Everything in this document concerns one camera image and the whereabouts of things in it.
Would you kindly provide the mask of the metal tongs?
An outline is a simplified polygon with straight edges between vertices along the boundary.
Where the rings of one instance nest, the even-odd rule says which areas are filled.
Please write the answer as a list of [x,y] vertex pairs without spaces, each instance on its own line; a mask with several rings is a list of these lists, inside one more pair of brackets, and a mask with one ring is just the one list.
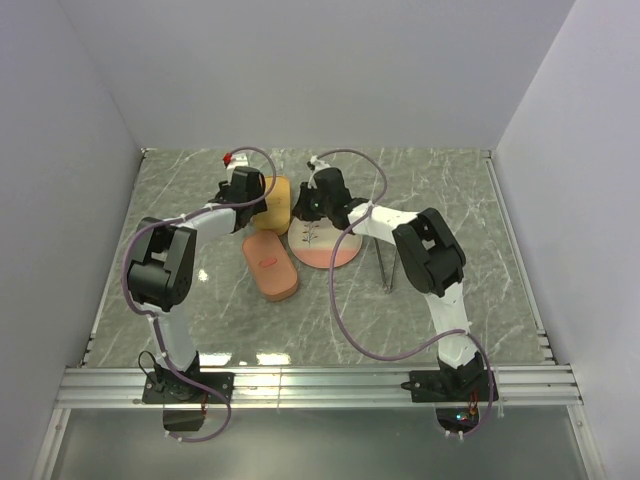
[[386,294],[390,294],[394,288],[396,267],[399,257],[397,248],[394,247],[392,250],[390,250],[389,248],[385,247],[383,243],[378,239],[374,240],[374,247],[383,291]]

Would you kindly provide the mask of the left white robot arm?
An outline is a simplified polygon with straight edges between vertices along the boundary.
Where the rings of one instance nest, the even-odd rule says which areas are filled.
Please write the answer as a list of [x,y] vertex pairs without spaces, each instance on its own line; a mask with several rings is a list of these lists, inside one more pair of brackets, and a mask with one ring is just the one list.
[[124,256],[121,285],[130,309],[146,317],[155,343],[152,389],[186,403],[212,391],[202,381],[199,354],[181,307],[192,285],[203,243],[244,228],[266,211],[265,176],[235,167],[213,200],[200,209],[160,220],[144,218]]

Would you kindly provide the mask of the pink lunch box lid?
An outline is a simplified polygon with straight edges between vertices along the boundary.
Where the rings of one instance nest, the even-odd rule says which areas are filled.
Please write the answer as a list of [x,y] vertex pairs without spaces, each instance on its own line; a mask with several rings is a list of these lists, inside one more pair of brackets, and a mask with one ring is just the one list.
[[297,271],[276,234],[257,231],[244,239],[242,252],[263,295],[270,285],[299,282]]

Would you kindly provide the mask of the pink lunch box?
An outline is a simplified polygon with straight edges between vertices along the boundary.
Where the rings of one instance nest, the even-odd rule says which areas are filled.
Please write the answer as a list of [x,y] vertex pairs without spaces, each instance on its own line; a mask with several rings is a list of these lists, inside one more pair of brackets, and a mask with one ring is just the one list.
[[298,290],[298,283],[294,282],[290,285],[275,284],[270,285],[264,292],[264,296],[270,302],[279,302],[291,297]]

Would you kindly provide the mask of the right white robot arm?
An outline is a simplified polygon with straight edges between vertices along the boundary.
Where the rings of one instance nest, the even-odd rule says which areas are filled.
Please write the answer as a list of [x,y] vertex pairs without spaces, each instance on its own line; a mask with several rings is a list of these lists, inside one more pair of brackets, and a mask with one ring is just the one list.
[[356,198],[340,169],[323,161],[307,163],[311,175],[300,186],[293,216],[308,222],[328,219],[348,235],[367,236],[396,248],[406,278],[421,293],[436,332],[439,373],[420,383],[432,401],[462,402],[481,388],[485,362],[470,336],[463,300],[466,256],[442,215],[434,208],[406,212]]

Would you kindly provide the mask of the orange lunch box lid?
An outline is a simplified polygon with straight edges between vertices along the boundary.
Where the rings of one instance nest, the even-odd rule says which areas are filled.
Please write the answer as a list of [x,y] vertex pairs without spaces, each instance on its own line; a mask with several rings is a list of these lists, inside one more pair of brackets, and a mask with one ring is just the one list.
[[266,197],[267,210],[253,217],[253,225],[256,229],[277,228],[291,222],[292,189],[288,178],[284,176],[267,176],[265,189],[268,190],[275,184]]

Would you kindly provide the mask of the orange lunch box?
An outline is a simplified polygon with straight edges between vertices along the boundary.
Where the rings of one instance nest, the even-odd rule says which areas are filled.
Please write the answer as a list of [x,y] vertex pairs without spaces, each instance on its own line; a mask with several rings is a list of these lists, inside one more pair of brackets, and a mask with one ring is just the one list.
[[272,232],[278,236],[284,235],[287,233],[289,226],[287,224],[277,227],[277,228],[260,228],[260,231]]

